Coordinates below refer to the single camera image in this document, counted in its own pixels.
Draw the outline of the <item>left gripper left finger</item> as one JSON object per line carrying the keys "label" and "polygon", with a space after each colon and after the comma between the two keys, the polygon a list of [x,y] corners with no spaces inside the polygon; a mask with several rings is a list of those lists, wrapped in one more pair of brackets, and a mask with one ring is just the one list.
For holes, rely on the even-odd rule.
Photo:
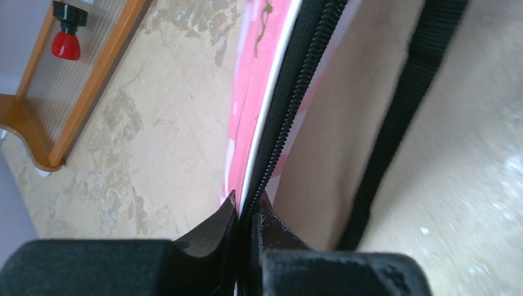
{"label": "left gripper left finger", "polygon": [[2,295],[232,295],[236,199],[177,240],[46,239],[1,268]]}

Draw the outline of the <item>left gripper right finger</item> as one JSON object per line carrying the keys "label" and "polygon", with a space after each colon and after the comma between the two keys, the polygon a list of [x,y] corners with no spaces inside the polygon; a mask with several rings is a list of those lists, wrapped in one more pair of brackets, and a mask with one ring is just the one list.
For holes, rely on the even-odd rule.
{"label": "left gripper right finger", "polygon": [[432,295],[415,260],[399,253],[313,250],[274,212],[266,193],[253,216],[252,295]]}

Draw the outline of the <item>pink sport racket bag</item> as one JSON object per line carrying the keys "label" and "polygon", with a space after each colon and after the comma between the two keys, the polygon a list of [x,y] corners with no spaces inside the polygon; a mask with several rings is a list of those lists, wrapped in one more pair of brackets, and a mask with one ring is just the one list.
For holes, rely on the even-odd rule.
{"label": "pink sport racket bag", "polygon": [[239,216],[274,200],[300,127],[359,1],[247,1],[241,19],[221,201]]}

